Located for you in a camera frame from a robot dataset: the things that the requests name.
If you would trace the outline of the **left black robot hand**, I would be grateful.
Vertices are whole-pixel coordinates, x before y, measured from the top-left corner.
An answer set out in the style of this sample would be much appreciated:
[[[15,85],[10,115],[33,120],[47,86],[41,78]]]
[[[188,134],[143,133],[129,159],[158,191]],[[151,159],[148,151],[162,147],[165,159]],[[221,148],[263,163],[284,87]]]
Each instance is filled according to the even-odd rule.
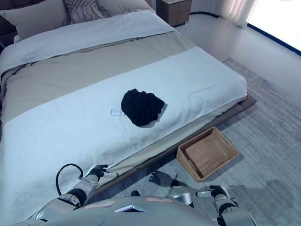
[[[107,168],[109,165],[104,164],[104,165],[96,165],[94,168],[92,168],[86,177],[90,175],[95,175],[97,176],[98,179],[100,178],[117,178],[119,176],[118,173],[113,173],[113,172],[108,172]]]

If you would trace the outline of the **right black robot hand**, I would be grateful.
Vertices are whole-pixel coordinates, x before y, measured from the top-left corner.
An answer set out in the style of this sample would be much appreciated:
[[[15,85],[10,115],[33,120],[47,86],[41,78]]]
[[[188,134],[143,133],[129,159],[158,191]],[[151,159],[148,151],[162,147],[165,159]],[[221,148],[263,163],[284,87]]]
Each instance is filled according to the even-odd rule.
[[[223,186],[205,186],[195,192],[197,197],[212,197],[215,201],[229,198],[229,193]]]

